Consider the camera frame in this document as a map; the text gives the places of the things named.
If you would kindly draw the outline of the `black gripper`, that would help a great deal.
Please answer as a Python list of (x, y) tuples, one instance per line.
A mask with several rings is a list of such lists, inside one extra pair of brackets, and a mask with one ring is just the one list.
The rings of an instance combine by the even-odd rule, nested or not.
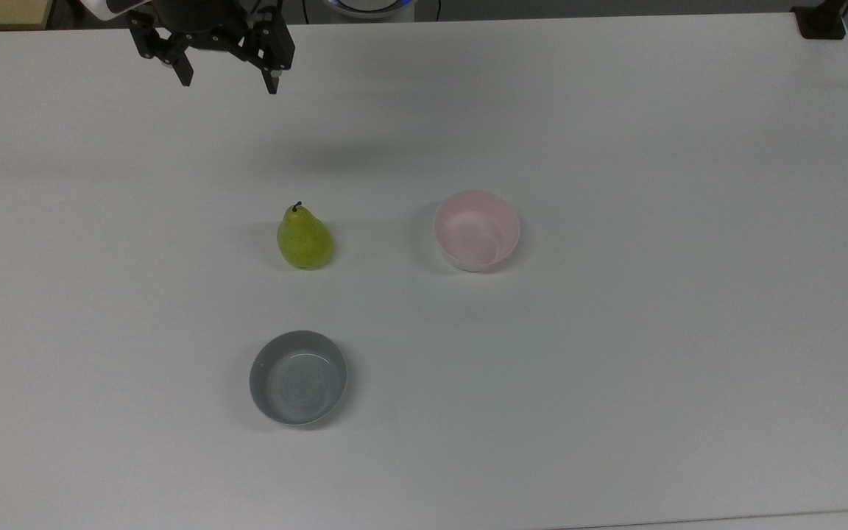
[(127, 13), (127, 27), (144, 58), (157, 58), (171, 67), (182, 86), (191, 86), (193, 67), (186, 57), (189, 45), (202, 49), (233, 49), (243, 63), (262, 74), (269, 94), (278, 93), (280, 76), (292, 67), (295, 43), (283, 17), (283, 1), (151, 1), (162, 27), (142, 11)]

